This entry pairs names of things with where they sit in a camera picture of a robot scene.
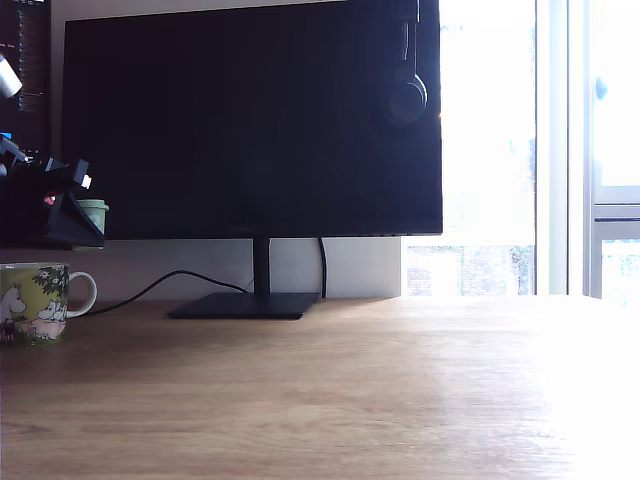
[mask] monitor stand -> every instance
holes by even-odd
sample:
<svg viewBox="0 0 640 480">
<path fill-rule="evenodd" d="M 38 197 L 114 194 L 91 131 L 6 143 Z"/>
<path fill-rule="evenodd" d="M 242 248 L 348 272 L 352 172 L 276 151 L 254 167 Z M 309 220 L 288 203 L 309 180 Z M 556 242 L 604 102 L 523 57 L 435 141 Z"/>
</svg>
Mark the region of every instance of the monitor stand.
<svg viewBox="0 0 640 480">
<path fill-rule="evenodd" d="M 169 312 L 170 318 L 298 320 L 317 293 L 271 293 L 269 238 L 253 239 L 254 293 L 214 293 Z"/>
</svg>

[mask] wall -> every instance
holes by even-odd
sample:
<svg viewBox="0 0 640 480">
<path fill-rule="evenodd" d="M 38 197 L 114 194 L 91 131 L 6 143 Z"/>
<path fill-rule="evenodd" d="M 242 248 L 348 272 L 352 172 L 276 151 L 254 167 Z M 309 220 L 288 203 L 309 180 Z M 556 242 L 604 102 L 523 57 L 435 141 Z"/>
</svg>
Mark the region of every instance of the wall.
<svg viewBox="0 0 640 480">
<path fill-rule="evenodd" d="M 264 5 L 268 0 L 55 0 L 52 13 L 53 146 L 59 149 L 64 22 L 66 20 Z M 329 295 L 400 295 L 399 238 L 326 241 Z M 314 240 L 274 240 L 271 249 L 275 291 L 319 291 L 320 261 Z M 91 273 L 100 299 L 123 299 L 175 269 L 192 269 L 241 286 L 251 281 L 251 243 L 244 240 L 110 242 L 92 252 L 0 252 L 1 262 L 61 260 Z M 82 288 L 74 286 L 76 295 Z M 173 279 L 148 298 L 192 299 L 214 291 L 196 279 Z"/>
</svg>

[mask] black headphones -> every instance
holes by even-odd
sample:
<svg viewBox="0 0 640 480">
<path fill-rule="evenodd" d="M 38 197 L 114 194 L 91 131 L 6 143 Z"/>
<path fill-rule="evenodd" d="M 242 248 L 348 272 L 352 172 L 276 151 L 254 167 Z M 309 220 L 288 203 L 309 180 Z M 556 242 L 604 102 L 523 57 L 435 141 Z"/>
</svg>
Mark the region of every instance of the black headphones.
<svg viewBox="0 0 640 480">
<path fill-rule="evenodd" d="M 420 0 L 396 0 L 396 9 L 401 50 L 393 78 L 383 94 L 382 107 L 389 123 L 408 127 L 420 119 L 427 106 L 427 88 L 416 65 Z"/>
</svg>

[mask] mug handle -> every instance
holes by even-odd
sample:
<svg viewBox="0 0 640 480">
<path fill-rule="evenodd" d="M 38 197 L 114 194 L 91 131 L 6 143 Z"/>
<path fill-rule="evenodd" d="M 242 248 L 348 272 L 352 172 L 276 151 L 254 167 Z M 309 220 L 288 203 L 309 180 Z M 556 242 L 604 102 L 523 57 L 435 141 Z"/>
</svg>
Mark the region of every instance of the mug handle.
<svg viewBox="0 0 640 480">
<path fill-rule="evenodd" d="M 98 298 L 98 286 L 96 285 L 96 281 L 93 279 L 93 277 L 88 273 L 74 272 L 69 275 L 69 283 L 71 283 L 73 279 L 78 277 L 86 278 L 87 282 L 89 282 L 89 300 L 87 300 L 79 310 L 68 311 L 67 318 L 79 317 L 80 315 L 84 315 L 89 310 L 91 310 L 93 304 L 96 303 L 96 298 Z"/>
</svg>

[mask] cable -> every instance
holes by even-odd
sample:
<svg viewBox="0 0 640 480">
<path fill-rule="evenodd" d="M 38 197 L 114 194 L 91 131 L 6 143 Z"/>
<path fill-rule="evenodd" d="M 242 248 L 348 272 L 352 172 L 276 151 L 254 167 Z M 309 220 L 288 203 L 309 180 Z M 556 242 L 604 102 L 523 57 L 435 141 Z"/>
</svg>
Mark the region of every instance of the cable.
<svg viewBox="0 0 640 480">
<path fill-rule="evenodd" d="M 118 303 L 116 305 L 112 305 L 111 307 L 103 308 L 103 309 L 100 309 L 100 310 L 87 312 L 87 313 L 85 313 L 84 315 L 81 315 L 81 316 L 82 317 L 91 317 L 93 315 L 101 315 L 103 313 L 107 313 L 107 312 L 111 312 L 112 310 L 116 310 L 117 308 L 124 307 L 125 305 L 129 305 L 131 302 L 136 301 L 141 296 L 143 296 L 145 293 L 147 293 L 149 290 L 157 287 L 158 285 L 160 285 L 162 282 L 164 282 L 168 278 L 174 277 L 176 275 L 189 275 L 189 276 L 192 276 L 192 277 L 199 278 L 201 280 L 205 280 L 205 281 L 210 282 L 210 283 L 214 283 L 214 284 L 219 285 L 221 287 L 232 288 L 233 290 L 237 290 L 238 292 L 242 292 L 242 293 L 249 293 L 245 288 L 238 287 L 237 285 L 232 285 L 230 283 L 219 282 L 218 280 L 214 280 L 212 278 L 205 277 L 204 275 L 201 275 L 199 273 L 190 272 L 188 270 L 176 270 L 174 272 L 167 273 L 164 277 L 159 278 L 158 280 L 153 282 L 151 285 L 149 285 L 147 288 L 142 290 L 140 293 L 138 293 L 137 295 L 134 295 L 133 297 L 129 298 L 128 300 L 125 300 L 124 302 L 120 302 L 120 303 Z"/>
<path fill-rule="evenodd" d="M 318 237 L 320 247 L 320 259 L 322 260 L 322 298 L 327 298 L 327 252 L 324 249 L 324 240 Z"/>
</svg>

